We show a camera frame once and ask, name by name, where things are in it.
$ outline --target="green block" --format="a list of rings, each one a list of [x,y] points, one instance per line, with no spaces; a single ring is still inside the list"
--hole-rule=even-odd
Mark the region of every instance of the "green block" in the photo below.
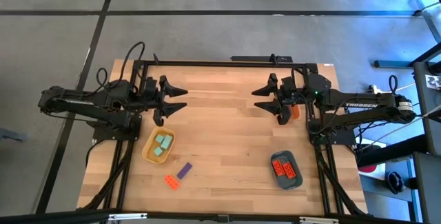
[[[163,150],[160,147],[157,147],[153,152],[155,155],[159,156],[163,153]]]
[[[155,141],[158,141],[159,143],[163,142],[164,136],[158,134],[156,135]]]
[[[166,135],[163,143],[161,144],[161,147],[164,149],[168,149],[171,143],[172,143],[172,137],[170,135]]]

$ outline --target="yellow bowl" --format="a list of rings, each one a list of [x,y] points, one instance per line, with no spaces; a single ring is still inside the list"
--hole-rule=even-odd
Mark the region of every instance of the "yellow bowl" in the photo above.
[[[156,136],[160,134],[162,136],[170,135],[172,137],[172,144],[168,147],[167,150],[163,150],[163,153],[159,156],[155,155],[154,150],[161,146],[161,144],[158,141],[155,141]],[[152,163],[164,163],[164,161],[167,159],[168,154],[170,153],[170,150],[172,150],[173,144],[174,144],[174,132],[162,127],[155,127],[152,131],[152,133],[149,136],[149,139],[144,145],[143,148],[143,158],[152,162]]]

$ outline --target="wooden tabletop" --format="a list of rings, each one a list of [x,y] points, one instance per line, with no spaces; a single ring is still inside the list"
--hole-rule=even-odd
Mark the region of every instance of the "wooden tabletop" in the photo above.
[[[122,60],[116,60],[110,80],[119,77]],[[124,79],[131,75],[133,61],[125,67]],[[331,64],[318,64],[318,71],[338,89],[336,71]],[[155,127],[153,111],[143,113],[140,137],[135,142],[124,210],[145,212],[191,212],[229,214],[307,214],[323,213],[320,183],[314,149],[305,128],[305,109],[300,118],[279,125],[272,114],[256,108],[257,101],[273,96],[252,96],[266,85],[270,73],[280,79],[290,76],[287,68],[223,68],[188,66],[149,66],[147,75],[159,79],[166,75],[173,86],[188,94],[166,99],[186,102],[187,107],[165,119],[165,128],[176,134],[175,144],[163,164],[153,164],[141,150]],[[303,79],[295,72],[296,85]],[[92,200],[107,180],[116,141],[96,146],[90,154],[78,206]],[[345,146],[334,145],[338,179],[357,206],[367,211],[356,160]],[[282,190],[272,174],[269,158],[274,152],[289,150],[294,155],[303,184]],[[176,174],[190,162],[193,168],[172,190],[164,177]],[[116,205],[119,181],[112,206]],[[332,186],[329,201],[335,211]]]

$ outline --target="concrete floor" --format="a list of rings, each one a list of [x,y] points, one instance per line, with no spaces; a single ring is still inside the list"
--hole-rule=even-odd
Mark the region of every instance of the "concrete floor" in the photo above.
[[[103,0],[0,0],[0,9],[99,10],[102,4]],[[112,0],[110,9],[416,10],[418,5],[415,0]],[[0,127],[29,136],[24,143],[0,142],[0,216],[33,210],[61,128],[61,120],[39,113],[40,91],[52,85],[75,87],[96,21],[96,17],[0,17]],[[295,62],[333,63],[345,92],[364,92],[369,84],[385,90],[390,74],[400,85],[412,82],[411,70],[378,70],[372,61],[410,61],[435,45],[422,17],[108,17],[86,90],[96,87],[99,67],[110,70],[113,60],[123,58],[137,41],[147,45],[144,59],[151,59],[153,52],[162,60],[228,60],[232,55],[275,53],[290,55]],[[418,101],[415,88],[401,93]],[[365,138],[378,138],[394,127],[370,130]],[[418,133],[421,123],[384,142]],[[74,124],[48,211],[75,208],[91,136],[86,124]],[[387,212],[380,215],[388,217]]]

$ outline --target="red block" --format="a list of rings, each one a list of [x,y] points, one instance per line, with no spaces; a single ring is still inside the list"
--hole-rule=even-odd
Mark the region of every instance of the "red block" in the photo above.
[[[165,182],[173,189],[176,190],[179,187],[179,182],[174,179],[172,175],[165,176]]]
[[[296,173],[294,172],[294,169],[291,166],[290,162],[286,162],[283,164],[283,169],[287,173],[287,178],[292,179],[296,176]]]
[[[278,159],[272,161],[272,164],[277,176],[282,176],[285,173],[283,171],[282,163]]]

